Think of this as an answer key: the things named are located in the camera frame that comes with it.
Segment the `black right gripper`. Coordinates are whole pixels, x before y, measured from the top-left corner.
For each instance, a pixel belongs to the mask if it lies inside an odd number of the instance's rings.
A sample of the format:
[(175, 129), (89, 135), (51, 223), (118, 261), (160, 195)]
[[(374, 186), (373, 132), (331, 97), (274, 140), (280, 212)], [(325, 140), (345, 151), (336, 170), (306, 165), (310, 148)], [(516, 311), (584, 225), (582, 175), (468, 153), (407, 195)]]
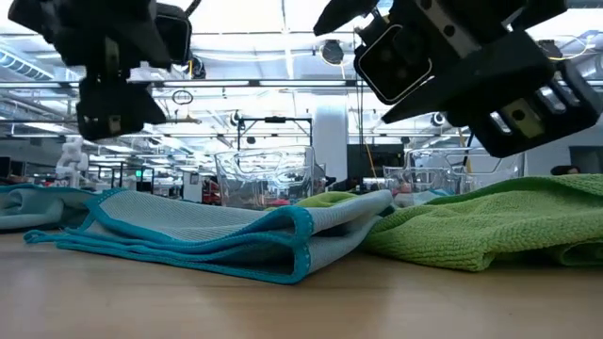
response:
[(570, 61), (549, 59), (527, 32), (566, 10), (565, 0), (394, 0), (390, 21), (424, 40), (432, 79), (383, 122), (443, 112), (498, 158), (594, 126), (603, 100)]

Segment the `white robot figure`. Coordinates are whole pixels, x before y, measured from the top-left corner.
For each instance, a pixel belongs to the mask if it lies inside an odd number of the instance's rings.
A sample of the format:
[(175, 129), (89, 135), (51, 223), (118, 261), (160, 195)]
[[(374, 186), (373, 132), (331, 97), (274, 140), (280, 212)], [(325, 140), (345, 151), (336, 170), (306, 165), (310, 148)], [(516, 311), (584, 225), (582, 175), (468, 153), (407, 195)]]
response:
[(62, 153), (56, 164), (58, 179), (68, 181), (68, 186), (79, 188), (84, 179), (82, 172), (89, 168), (89, 156), (82, 151), (82, 137), (67, 137), (62, 144)]

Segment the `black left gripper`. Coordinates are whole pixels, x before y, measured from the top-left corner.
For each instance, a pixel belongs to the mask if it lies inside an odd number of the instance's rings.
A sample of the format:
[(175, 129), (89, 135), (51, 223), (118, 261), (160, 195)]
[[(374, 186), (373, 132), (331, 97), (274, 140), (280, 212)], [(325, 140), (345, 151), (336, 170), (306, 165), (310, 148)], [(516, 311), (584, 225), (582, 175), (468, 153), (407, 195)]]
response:
[(41, 34), (67, 66), (83, 66), (78, 131), (88, 141), (140, 132), (167, 121), (147, 82), (127, 82), (142, 62), (171, 65), (155, 25), (155, 0), (12, 0), (8, 18)]

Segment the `dark wall panel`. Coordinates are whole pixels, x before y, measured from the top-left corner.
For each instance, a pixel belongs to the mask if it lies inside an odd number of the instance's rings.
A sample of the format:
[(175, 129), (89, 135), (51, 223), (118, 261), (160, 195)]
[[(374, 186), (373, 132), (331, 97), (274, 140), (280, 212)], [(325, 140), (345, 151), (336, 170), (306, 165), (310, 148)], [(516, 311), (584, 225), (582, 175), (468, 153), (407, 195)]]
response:
[(581, 173), (603, 174), (603, 146), (571, 146), (569, 153)]

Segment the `green microfiber towel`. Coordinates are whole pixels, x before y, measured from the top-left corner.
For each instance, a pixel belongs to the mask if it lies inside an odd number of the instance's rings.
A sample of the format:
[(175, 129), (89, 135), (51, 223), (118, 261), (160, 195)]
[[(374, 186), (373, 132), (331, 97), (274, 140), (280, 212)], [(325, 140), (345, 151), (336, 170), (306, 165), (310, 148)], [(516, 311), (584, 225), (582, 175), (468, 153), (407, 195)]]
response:
[(375, 224), (362, 247), (474, 272), (520, 257), (603, 266), (603, 174), (522, 177), (398, 208)]
[(300, 200), (295, 206), (300, 207), (331, 207), (333, 205), (355, 199), (356, 195), (350, 192), (329, 191), (317, 194), (315, 196)]

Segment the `black overhead rig frame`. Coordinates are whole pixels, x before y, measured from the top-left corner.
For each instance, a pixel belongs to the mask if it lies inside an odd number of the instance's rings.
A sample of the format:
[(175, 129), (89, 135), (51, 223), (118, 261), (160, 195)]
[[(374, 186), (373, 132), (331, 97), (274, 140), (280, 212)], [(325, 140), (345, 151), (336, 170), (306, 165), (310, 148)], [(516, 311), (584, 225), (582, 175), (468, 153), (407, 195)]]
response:
[(251, 130), (258, 122), (268, 124), (284, 124), (293, 122), (301, 129), (302, 133), (309, 139), (309, 145), (314, 144), (314, 125), (312, 118), (292, 118), (269, 116), (264, 118), (239, 118), (236, 122), (236, 149), (241, 150), (241, 139), (248, 136), (248, 131)]

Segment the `clear plastic bin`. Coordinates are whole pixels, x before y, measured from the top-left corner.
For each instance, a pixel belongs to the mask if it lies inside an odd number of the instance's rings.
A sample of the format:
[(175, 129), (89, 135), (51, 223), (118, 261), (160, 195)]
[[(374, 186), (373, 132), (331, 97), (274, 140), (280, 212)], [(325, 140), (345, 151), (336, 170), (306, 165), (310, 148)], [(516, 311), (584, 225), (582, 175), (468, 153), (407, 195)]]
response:
[(310, 146), (218, 153), (215, 162), (221, 204), (227, 207), (265, 210), (325, 191), (325, 169)]
[(385, 167), (384, 187), (398, 193), (459, 195), (524, 175), (522, 153), (505, 158), (483, 148), (425, 148), (411, 150), (402, 167)]

